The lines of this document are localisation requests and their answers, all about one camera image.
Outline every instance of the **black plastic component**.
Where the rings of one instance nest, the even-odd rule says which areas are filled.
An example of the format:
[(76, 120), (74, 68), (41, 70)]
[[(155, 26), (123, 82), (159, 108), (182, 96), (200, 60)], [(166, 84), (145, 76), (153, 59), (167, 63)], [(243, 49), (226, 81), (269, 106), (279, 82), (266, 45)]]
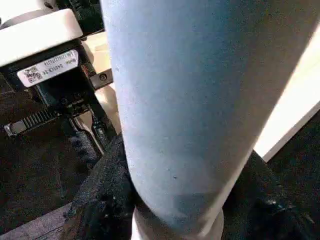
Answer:
[(102, 31), (102, 19), (99, 0), (57, 0), (59, 9), (72, 9), (84, 36)]
[(315, 224), (255, 152), (223, 206), (223, 240), (315, 240)]
[(72, 49), (74, 49), (78, 52), (78, 68), (74, 68), (74, 69), (81, 69), (81, 66), (83, 64), (90, 63), (90, 60), (87, 56), (87, 53), (81, 45), (81, 41), (76, 39), (76, 40), (72, 40), (72, 41), (66, 42), (64, 44), (61, 44), (59, 46), (55, 46), (55, 47), (50, 48), (48, 50), (42, 51), (42, 52), (37, 53), (35, 55), (26, 57), (26, 58), (21, 59), (19, 61), (2, 66), (2, 67), (0, 67), (0, 74), (2, 74), (2, 76), (4, 77), (6, 82), (9, 85), (11, 85), (11, 87), (15, 91), (23, 91), (26, 89), (26, 87), (19, 80), (19, 78), (17, 76), (17, 72), (19, 72), (20, 70), (23, 70), (25, 68), (28, 68), (32, 65), (43, 62), (47, 59), (50, 59), (52, 57), (55, 57), (59, 54), (65, 53), (65, 52), (72, 50)]

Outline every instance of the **screw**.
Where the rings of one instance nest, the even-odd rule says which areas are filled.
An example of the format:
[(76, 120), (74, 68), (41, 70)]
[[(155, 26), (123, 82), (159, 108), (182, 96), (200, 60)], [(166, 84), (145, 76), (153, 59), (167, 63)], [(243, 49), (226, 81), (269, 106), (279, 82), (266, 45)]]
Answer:
[(102, 73), (102, 74), (100, 74), (99, 75), (99, 79), (101, 80), (101, 81), (105, 81), (105, 80), (107, 80), (107, 74), (105, 74), (105, 73)]

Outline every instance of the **white label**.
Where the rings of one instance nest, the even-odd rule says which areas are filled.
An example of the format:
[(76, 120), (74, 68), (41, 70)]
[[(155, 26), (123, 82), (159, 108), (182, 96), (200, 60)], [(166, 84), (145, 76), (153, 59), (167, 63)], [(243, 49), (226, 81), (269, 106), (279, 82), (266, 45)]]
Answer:
[(73, 49), (18, 71), (17, 76), (28, 88), (76, 68), (79, 62), (78, 56), (78, 52)]

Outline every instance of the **pvc pipe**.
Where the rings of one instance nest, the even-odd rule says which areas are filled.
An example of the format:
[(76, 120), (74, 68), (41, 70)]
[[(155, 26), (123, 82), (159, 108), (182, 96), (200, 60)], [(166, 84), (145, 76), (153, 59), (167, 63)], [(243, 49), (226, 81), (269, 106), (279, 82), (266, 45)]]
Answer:
[(134, 186), (159, 223), (203, 239), (308, 43), (320, 2), (101, 4)]

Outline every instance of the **qr code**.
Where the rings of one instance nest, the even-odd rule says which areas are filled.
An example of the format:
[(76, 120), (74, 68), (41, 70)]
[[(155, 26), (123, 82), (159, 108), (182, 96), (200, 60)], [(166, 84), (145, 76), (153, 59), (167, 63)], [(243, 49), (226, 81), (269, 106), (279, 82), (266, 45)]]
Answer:
[(37, 80), (41, 80), (42, 76), (39, 73), (38, 69), (36, 66), (30, 67), (26, 70), (24, 70), (23, 74), (26, 76), (26, 78), (28, 79), (28, 81), (30, 83), (33, 83)]

